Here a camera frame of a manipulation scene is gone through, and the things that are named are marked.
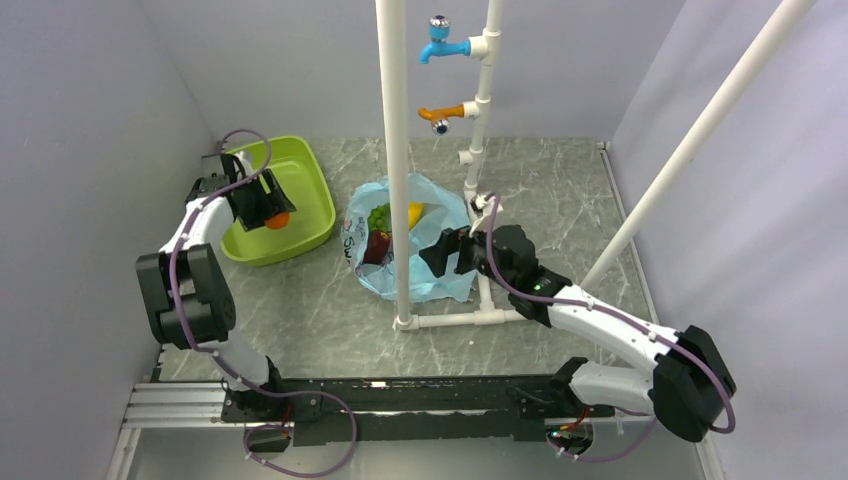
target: cable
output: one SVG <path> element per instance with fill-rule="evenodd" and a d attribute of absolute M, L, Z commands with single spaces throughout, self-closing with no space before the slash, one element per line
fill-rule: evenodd
<path fill-rule="evenodd" d="M 515 390 L 516 392 L 518 392 L 519 394 L 521 394 L 521 396 L 523 396 L 524 398 L 528 398 L 528 399 L 530 399 L 530 400 L 533 400 L 533 401 L 534 401 L 534 402 L 536 402 L 536 403 L 541 403 L 541 404 L 543 404 L 543 405 L 551 405 L 551 404 L 555 403 L 553 400 L 542 400 L 542 399 L 541 399 L 541 398 L 539 398 L 539 397 L 536 397 L 536 396 L 530 395 L 529 393 L 527 393 L 527 392 L 525 392 L 524 390 L 522 390 L 522 389 L 520 389 L 520 388 L 516 387 L 515 385 L 510 385 L 510 386 L 508 386 L 508 387 L 507 387 L 507 390 L 509 390 L 509 389 L 513 389 L 513 390 Z"/>
<path fill-rule="evenodd" d="M 556 445 L 553 442 L 553 440 L 551 440 L 550 437 L 548 437 L 548 445 L 550 445 L 551 447 L 553 447 L 554 450 L 556 450 L 557 455 L 565 455 L 568 458 L 574 460 L 575 462 L 581 462 L 581 463 L 614 462 L 616 460 L 621 460 L 622 458 L 630 455 L 631 453 L 633 453 L 633 451 L 635 451 L 637 448 L 639 448 L 639 446 L 642 445 L 642 442 L 644 442 L 645 439 L 648 438 L 648 435 L 651 434 L 651 431 L 653 431 L 654 427 L 656 427 L 656 426 L 657 426 L 657 419 L 656 418 L 651 419 L 651 422 L 648 424 L 647 427 L 645 427 L 645 430 L 642 430 L 642 433 L 639 435 L 639 438 L 637 438 L 633 443 L 631 443 L 630 446 L 628 446 L 624 450 L 616 453 L 615 455 L 609 455 L 609 456 L 606 456 L 606 457 L 583 458 L 579 455 L 573 455 L 571 453 L 566 452 L 564 448 Z"/>
<path fill-rule="evenodd" d="M 630 415 L 631 417 L 649 417 L 650 416 L 649 413 L 634 412 L 633 410 L 628 410 L 626 408 L 615 407 L 615 409 L 618 410 L 621 413 L 625 413 L 627 415 Z"/>
<path fill-rule="evenodd" d="M 583 409 L 583 412 L 580 414 L 580 416 L 577 417 L 577 421 L 575 421 L 574 423 L 569 423 L 567 425 L 563 425 L 559 429 L 560 430 L 566 430 L 566 431 L 574 430 L 575 428 L 579 427 L 581 423 L 583 423 L 583 420 L 586 420 L 586 417 L 588 415 L 589 415 L 589 407 L 586 407 L 586 408 Z"/>
<path fill-rule="evenodd" d="M 546 303 L 546 304 L 551 304 L 551 305 L 553 305 L 553 304 L 572 305 L 572 306 L 581 307 L 581 308 L 589 308 L 588 303 L 582 302 L 582 301 L 579 301 L 579 300 L 567 300 L 567 299 L 564 299 L 564 298 L 551 298 L 551 297 L 541 297 L 541 296 L 538 296 L 538 295 L 529 295 L 529 294 L 526 294 L 524 292 L 520 292 L 520 291 L 516 290 L 515 288 L 512 287 L 512 285 L 508 284 L 506 282 L 506 280 L 504 280 L 503 276 L 501 275 L 501 272 L 498 270 L 497 265 L 495 265 L 494 247 L 493 247 L 493 239 L 492 239 L 492 237 L 494 236 L 494 231 L 495 231 L 495 217 L 497 216 L 497 213 L 498 213 L 498 206 L 501 203 L 501 196 L 497 193 L 492 193 L 492 194 L 490 194 L 490 197 L 494 199 L 494 205 L 492 207 L 492 216 L 489 218 L 489 229 L 488 229 L 489 234 L 486 236 L 486 255 L 488 257 L 489 268 L 492 270 L 492 273 L 494 274 L 495 278 L 497 279 L 497 281 L 501 285 L 501 287 L 503 287 L 504 289 L 506 289 L 506 291 L 515 295 L 516 297 L 523 298 L 525 300 L 530 300 L 531 302 Z M 610 315 L 612 317 L 615 317 L 615 318 L 621 320 L 622 322 L 630 325 L 631 327 L 635 328 L 636 330 L 638 330 L 639 332 L 641 332 L 644 335 L 649 335 L 651 333 L 651 331 L 647 327 L 643 326 L 639 322 L 636 322 L 635 320 L 633 320 L 630 317 L 628 317 L 627 315 L 619 312 L 618 310 L 606 307 L 604 305 L 597 305 L 597 304 L 593 308 L 595 310 L 606 313 L 607 315 Z M 712 382 L 713 386 L 716 388 L 716 391 L 718 392 L 719 397 L 721 397 L 721 402 L 722 402 L 722 404 L 724 404 L 724 410 L 727 412 L 727 426 L 726 427 L 716 427 L 714 425 L 710 425 L 710 430 L 717 432 L 717 433 L 731 433 L 731 432 L 733 432 L 733 430 L 736 429 L 736 413 L 733 411 L 733 406 L 730 404 L 730 396 L 728 396 L 727 391 L 724 389 L 724 385 L 721 384 L 721 380 L 718 379 L 716 374 L 710 369 L 710 367 L 707 366 L 707 364 L 705 364 L 703 361 L 701 361 L 700 358 L 696 357 L 689 350 L 686 350 L 685 348 L 678 345 L 677 342 L 673 342 L 673 341 L 671 341 L 671 340 L 669 340 L 669 339 L 667 339 L 667 338 L 665 338 L 661 335 L 656 335 L 656 340 L 658 342 L 662 343 L 663 345 L 671 348 L 675 352 L 686 357 L 687 360 L 692 362 L 695 366 L 697 366 L 699 369 L 701 369 L 702 372 L 704 372 L 704 375 L 706 375 L 707 378 L 709 378 L 710 382 Z"/>
<path fill-rule="evenodd" d="M 177 311 L 177 317 L 180 320 L 180 326 L 182 327 L 183 334 L 185 335 L 186 341 L 188 342 L 191 349 L 196 351 L 196 352 L 208 353 L 208 354 L 212 355 L 212 359 L 215 361 L 215 363 L 218 365 L 218 367 L 221 369 L 221 371 L 223 371 L 224 373 L 229 375 L 231 378 L 234 378 L 238 383 L 241 383 L 242 385 L 250 388 L 251 390 L 254 390 L 258 393 L 261 393 L 262 395 L 265 395 L 265 396 L 271 397 L 271 398 L 283 399 L 283 398 L 291 398 L 291 397 L 304 396 L 304 395 L 318 395 L 318 396 L 328 398 L 328 399 L 334 401 L 335 403 L 338 403 L 342 407 L 342 410 L 345 413 L 347 413 L 348 417 L 350 418 L 350 425 L 351 425 L 351 432 L 352 432 L 350 446 L 348 446 L 348 448 L 345 451 L 345 454 L 342 456 L 341 460 L 339 460 L 335 465 L 331 466 L 330 468 L 327 468 L 327 469 L 322 470 L 320 472 L 302 473 L 302 472 L 295 472 L 295 471 L 292 471 L 292 470 L 287 470 L 287 469 L 280 467 L 278 465 L 275 465 L 271 462 L 267 462 L 263 458 L 259 458 L 256 454 L 254 454 L 250 451 L 250 448 L 249 448 L 249 445 L 248 445 L 248 439 L 257 430 L 269 430 L 271 428 L 276 428 L 276 429 L 288 431 L 286 429 L 286 427 L 284 427 L 284 426 L 278 427 L 276 425 L 270 425 L 270 426 L 269 425 L 262 425 L 262 426 L 254 428 L 254 429 L 251 429 L 244 436 L 245 437 L 244 438 L 244 448 L 245 448 L 245 451 L 248 454 L 246 458 L 250 458 L 251 460 L 258 462 L 265 467 L 268 467 L 272 470 L 276 470 L 280 473 L 284 473 L 286 475 L 291 475 L 293 477 L 299 477 L 299 478 L 323 477 L 323 476 L 329 475 L 329 474 L 335 472 L 336 470 L 338 470 L 339 468 L 341 468 L 350 459 L 351 455 L 353 455 L 353 449 L 354 449 L 354 446 L 356 445 L 356 437 L 357 437 L 356 416 L 353 414 L 353 410 L 345 402 L 343 402 L 342 399 L 340 399 L 339 397 L 337 397 L 337 396 L 335 396 L 331 393 L 317 391 L 317 390 L 316 391 L 304 390 L 304 391 L 289 392 L 289 393 L 271 392 L 271 391 L 263 389 L 261 386 L 251 382 L 250 380 L 242 378 L 242 376 L 239 375 L 238 372 L 236 372 L 224 359 L 222 359 L 220 356 L 218 356 L 218 352 L 214 348 L 205 348 L 205 347 L 201 347 L 197 344 L 197 342 L 194 339 L 194 334 L 191 332 L 191 327 L 188 324 L 188 318 L 186 317 L 185 307 L 183 306 L 183 301 L 182 301 L 182 298 L 180 296 L 180 288 L 179 288 L 180 283 L 179 283 L 179 280 L 177 278 L 177 256 L 179 255 L 179 252 L 182 250 L 182 247 L 185 244 L 186 239 L 188 238 L 188 232 L 191 231 L 191 228 L 194 226 L 194 222 L 197 220 L 197 217 L 198 217 L 198 215 L 200 215 L 200 212 L 209 203 L 211 203 L 216 198 L 221 197 L 222 195 L 225 195 L 225 194 L 235 190 L 236 188 L 239 188 L 242 185 L 249 183 L 249 182 L 252 182 L 253 180 L 257 179 L 259 177 L 259 175 L 261 175 L 262 172 L 266 168 L 268 168 L 268 164 L 271 163 L 271 142 L 269 142 L 268 139 L 264 135 L 262 135 L 261 133 L 255 131 L 255 130 L 248 129 L 248 128 L 239 128 L 239 129 L 233 130 L 233 131 L 227 133 L 226 135 L 224 135 L 224 137 L 216 143 L 216 150 L 218 150 L 218 153 L 221 153 L 221 152 L 224 151 L 224 144 L 226 143 L 226 141 L 231 136 L 235 135 L 236 133 L 250 133 L 252 135 L 259 137 L 259 139 L 261 139 L 262 142 L 265 144 L 265 150 L 266 150 L 265 160 L 262 162 L 262 165 L 255 172 L 251 173 L 247 177 L 242 178 L 241 180 L 239 180 L 235 183 L 231 183 L 230 185 L 227 185 L 226 187 L 215 191 L 214 193 L 212 193 L 211 195 L 206 197 L 200 203 L 200 205 L 189 214 L 188 218 L 186 219 L 185 225 L 183 226 L 182 231 L 180 231 L 180 234 L 177 237 L 176 244 L 174 245 L 174 250 L 171 252 L 171 255 L 168 259 L 168 279 L 169 279 L 170 284 L 171 284 L 171 291 L 173 292 L 173 295 L 174 295 L 174 308 Z"/>

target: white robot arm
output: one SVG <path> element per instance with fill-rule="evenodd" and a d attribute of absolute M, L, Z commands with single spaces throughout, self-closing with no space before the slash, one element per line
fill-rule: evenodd
<path fill-rule="evenodd" d="M 729 399 L 736 384 L 705 331 L 690 326 L 680 332 L 632 317 L 540 265 L 535 245 L 520 226 L 493 228 L 498 200 L 496 195 L 471 200 L 478 215 L 491 217 L 491 233 L 479 231 L 479 222 L 448 229 L 419 255 L 438 277 L 445 273 L 448 256 L 459 252 L 457 274 L 476 270 L 492 278 L 509 292 L 510 303 L 524 317 L 585 337 L 633 367 L 572 358 L 551 380 L 559 403 L 652 414 L 691 442 L 702 440 L 709 430 L 732 431 L 735 417 Z M 724 410 L 728 427 L 713 427 Z"/>

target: pipe fitting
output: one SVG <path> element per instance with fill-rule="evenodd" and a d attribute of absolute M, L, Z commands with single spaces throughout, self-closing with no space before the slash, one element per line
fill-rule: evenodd
<path fill-rule="evenodd" d="M 471 165 L 474 162 L 474 156 L 468 150 L 460 150 L 457 152 L 460 165 Z"/>
<path fill-rule="evenodd" d="M 485 35 L 468 37 L 468 43 L 471 47 L 469 55 L 471 58 L 485 58 L 491 51 Z"/>
<path fill-rule="evenodd" d="M 480 116 L 480 107 L 477 102 L 462 102 L 462 110 L 465 118 L 477 118 Z"/>

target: gray countertop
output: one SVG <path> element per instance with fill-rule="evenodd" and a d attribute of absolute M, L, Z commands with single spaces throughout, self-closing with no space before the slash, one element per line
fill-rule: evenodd
<path fill-rule="evenodd" d="M 394 306 L 365 290 L 350 271 L 339 241 L 347 203 L 359 185 L 386 174 L 381 139 L 310 141 L 338 214 L 321 247 L 267 267 L 237 264 L 219 254 L 236 302 L 238 324 L 253 345 L 288 377 L 481 375 L 555 372 L 569 357 L 616 362 L 588 340 L 535 322 L 392 330 Z M 460 193 L 465 167 L 456 151 L 468 139 L 413 139 L 411 167 Z M 540 261 L 581 279 L 621 224 L 612 189 L 592 139 L 493 138 L 480 190 L 502 194 L 499 224 L 518 223 L 536 244 Z M 510 308 L 493 288 L 495 303 Z M 629 251 L 599 288 L 600 299 L 648 319 Z M 472 300 L 477 298 L 472 292 Z M 413 313 L 471 312 L 476 303 L 439 300 Z M 167 348 L 162 380 L 220 378 L 202 355 Z"/>

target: white pvc pipe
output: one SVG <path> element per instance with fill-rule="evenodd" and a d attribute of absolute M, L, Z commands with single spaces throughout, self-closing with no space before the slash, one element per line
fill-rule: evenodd
<path fill-rule="evenodd" d="M 480 168 L 483 166 L 483 134 L 486 130 L 486 124 L 489 122 L 489 106 L 492 100 L 492 75 L 495 68 L 495 60 L 500 50 L 502 14 L 503 0 L 489 0 L 486 28 L 483 30 L 483 37 L 486 39 L 489 52 L 480 62 L 480 80 L 477 83 L 477 95 L 474 97 L 480 114 L 474 119 L 471 146 L 468 148 L 471 164 L 468 166 L 468 175 L 465 177 L 466 198 L 469 194 L 473 195 L 476 193 Z"/>
<path fill-rule="evenodd" d="M 413 324 L 417 328 L 449 327 L 453 325 L 496 325 L 504 322 L 527 320 L 515 310 L 492 310 L 489 312 L 478 310 L 471 313 L 416 316 L 414 319 Z"/>
<path fill-rule="evenodd" d="M 380 83 L 392 215 L 392 250 L 397 288 L 397 317 L 408 325 L 409 316 L 409 159 L 406 97 L 406 0 L 376 0 Z"/>
<path fill-rule="evenodd" d="M 615 236 L 601 253 L 600 258 L 586 278 L 581 282 L 585 290 L 597 287 L 603 274 L 615 262 L 622 250 L 639 231 L 648 215 L 656 208 L 660 199 L 671 187 L 687 165 L 695 158 L 698 150 L 710 138 L 730 108 L 742 96 L 757 74 L 768 63 L 778 47 L 789 37 L 792 28 L 801 21 L 804 14 L 816 3 L 816 0 L 783 0 L 768 19 L 751 45 L 742 54 L 739 62 L 727 75 L 727 78 L 710 99 L 704 111 L 680 141 L 680 145 L 671 154 L 665 166 L 653 183 L 642 195 L 639 203 L 630 212 Z"/>

